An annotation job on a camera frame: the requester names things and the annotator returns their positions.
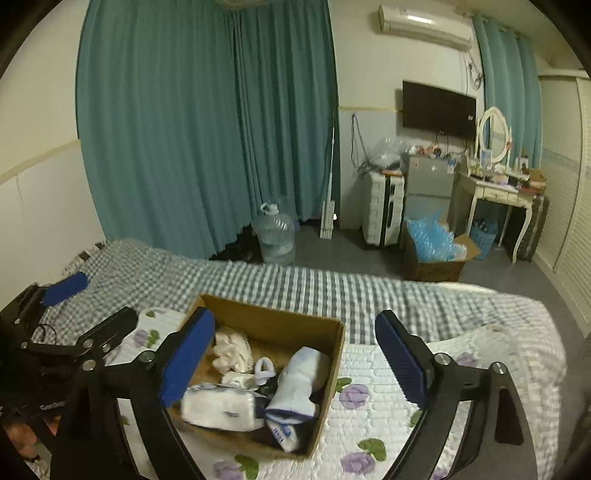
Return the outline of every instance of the air conditioner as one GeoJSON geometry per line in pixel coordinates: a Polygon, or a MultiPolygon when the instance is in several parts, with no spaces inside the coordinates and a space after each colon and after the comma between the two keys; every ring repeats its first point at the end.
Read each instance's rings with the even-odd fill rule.
{"type": "Polygon", "coordinates": [[[379,6],[382,32],[439,43],[468,51],[472,46],[472,27],[451,18],[401,7],[379,6]]]}

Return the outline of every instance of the white suitcase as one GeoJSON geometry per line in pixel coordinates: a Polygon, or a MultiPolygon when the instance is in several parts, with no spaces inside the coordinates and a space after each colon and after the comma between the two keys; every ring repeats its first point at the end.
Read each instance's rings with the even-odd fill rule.
{"type": "Polygon", "coordinates": [[[369,245],[398,243],[404,201],[404,178],[387,177],[376,171],[363,178],[365,212],[363,236],[369,245]]]}

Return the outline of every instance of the purple flower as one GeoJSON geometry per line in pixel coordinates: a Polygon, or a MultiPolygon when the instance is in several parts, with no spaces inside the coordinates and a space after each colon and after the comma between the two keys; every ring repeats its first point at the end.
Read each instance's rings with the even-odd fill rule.
{"type": "Polygon", "coordinates": [[[149,334],[145,330],[136,330],[134,334],[134,342],[137,346],[144,346],[148,343],[149,334]]]}
{"type": "Polygon", "coordinates": [[[429,480],[441,480],[445,477],[447,477],[447,472],[443,468],[437,467],[431,474],[431,478],[429,480]]]}
{"type": "Polygon", "coordinates": [[[476,357],[469,352],[463,352],[456,358],[456,363],[464,367],[475,367],[476,357]]]}
{"type": "Polygon", "coordinates": [[[340,464],[345,472],[357,475],[373,472],[375,468],[375,460],[366,452],[349,453],[341,458],[340,464]]]}
{"type": "Polygon", "coordinates": [[[213,476],[219,480],[244,480],[240,465],[229,460],[214,463],[213,476]]]}
{"type": "Polygon", "coordinates": [[[354,410],[365,404],[365,400],[369,397],[369,389],[366,385],[351,384],[347,385],[341,393],[339,393],[339,401],[347,410],[354,410]]]}

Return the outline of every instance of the black television screen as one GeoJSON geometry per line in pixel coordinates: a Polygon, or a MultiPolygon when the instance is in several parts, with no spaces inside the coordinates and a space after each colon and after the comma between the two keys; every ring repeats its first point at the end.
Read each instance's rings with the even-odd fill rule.
{"type": "Polygon", "coordinates": [[[405,80],[402,82],[402,126],[474,140],[476,99],[405,80]]]}

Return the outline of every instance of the blue basket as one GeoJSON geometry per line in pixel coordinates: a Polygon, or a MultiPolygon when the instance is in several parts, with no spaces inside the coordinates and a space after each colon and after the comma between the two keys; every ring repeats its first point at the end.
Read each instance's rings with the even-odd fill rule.
{"type": "Polygon", "coordinates": [[[470,229],[470,238],[474,241],[476,246],[480,249],[478,256],[474,257],[478,260],[484,260],[491,250],[492,244],[495,243],[496,238],[496,224],[487,222],[487,232],[483,232],[474,223],[470,229]]]}

